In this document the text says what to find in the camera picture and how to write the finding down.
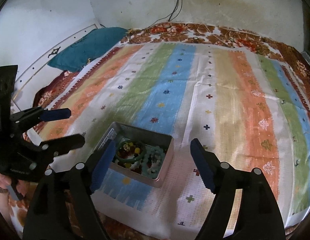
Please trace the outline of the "person's left hand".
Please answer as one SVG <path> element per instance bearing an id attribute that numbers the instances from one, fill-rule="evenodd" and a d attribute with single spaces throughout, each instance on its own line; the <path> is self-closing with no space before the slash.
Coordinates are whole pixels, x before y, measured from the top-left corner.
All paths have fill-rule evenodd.
<path id="1" fill-rule="evenodd" d="M 0 193 L 7 193 L 7 186 L 11 186 L 11 183 L 11 178 L 0 173 Z"/>

